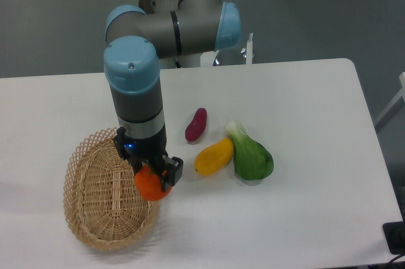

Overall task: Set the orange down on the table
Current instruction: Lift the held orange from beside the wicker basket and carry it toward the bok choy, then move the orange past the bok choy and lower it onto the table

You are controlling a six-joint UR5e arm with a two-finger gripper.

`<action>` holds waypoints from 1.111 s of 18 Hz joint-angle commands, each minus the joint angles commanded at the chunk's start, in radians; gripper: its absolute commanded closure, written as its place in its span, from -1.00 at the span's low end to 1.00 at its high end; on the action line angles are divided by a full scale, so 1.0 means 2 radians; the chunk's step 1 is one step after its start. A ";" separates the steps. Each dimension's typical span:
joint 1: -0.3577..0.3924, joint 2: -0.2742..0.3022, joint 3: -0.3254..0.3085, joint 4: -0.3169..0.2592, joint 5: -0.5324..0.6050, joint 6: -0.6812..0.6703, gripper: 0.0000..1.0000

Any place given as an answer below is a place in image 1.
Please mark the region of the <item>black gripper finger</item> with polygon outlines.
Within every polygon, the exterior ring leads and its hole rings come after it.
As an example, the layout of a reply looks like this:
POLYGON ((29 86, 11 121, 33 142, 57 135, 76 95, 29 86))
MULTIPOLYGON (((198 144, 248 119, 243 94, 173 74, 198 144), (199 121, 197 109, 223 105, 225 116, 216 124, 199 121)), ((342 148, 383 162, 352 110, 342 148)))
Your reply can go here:
POLYGON ((128 159, 128 163, 132 167, 134 175, 136 175, 142 169, 142 167, 146 164, 146 161, 144 158, 138 158, 138 157, 132 156, 128 159))
POLYGON ((152 159, 151 167, 161 182, 162 191, 168 192, 182 177, 184 161, 163 154, 152 159))

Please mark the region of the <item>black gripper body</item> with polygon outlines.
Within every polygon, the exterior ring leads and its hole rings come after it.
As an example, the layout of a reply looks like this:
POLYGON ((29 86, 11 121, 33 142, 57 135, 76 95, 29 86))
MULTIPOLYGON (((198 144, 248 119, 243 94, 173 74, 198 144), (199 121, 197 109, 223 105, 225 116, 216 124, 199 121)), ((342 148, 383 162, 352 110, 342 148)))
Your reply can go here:
POLYGON ((125 128, 120 127, 113 142, 119 157, 127 160, 132 166, 138 161, 145 162, 153 168, 163 168, 165 165, 163 156, 168 155, 165 126, 157 134, 145 139, 131 138, 126 135, 125 128))

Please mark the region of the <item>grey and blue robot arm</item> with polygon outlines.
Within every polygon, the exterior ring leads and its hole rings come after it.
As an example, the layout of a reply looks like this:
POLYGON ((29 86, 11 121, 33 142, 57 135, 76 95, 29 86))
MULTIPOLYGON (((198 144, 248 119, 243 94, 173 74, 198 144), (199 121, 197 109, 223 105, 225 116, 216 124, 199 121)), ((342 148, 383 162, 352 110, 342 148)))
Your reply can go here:
POLYGON ((149 13, 130 4, 106 22, 104 74, 119 129, 114 139, 134 172, 148 164, 166 192, 182 176, 183 161, 166 152, 160 61, 236 46, 242 36, 237 6, 223 0, 175 0, 171 11, 149 13))

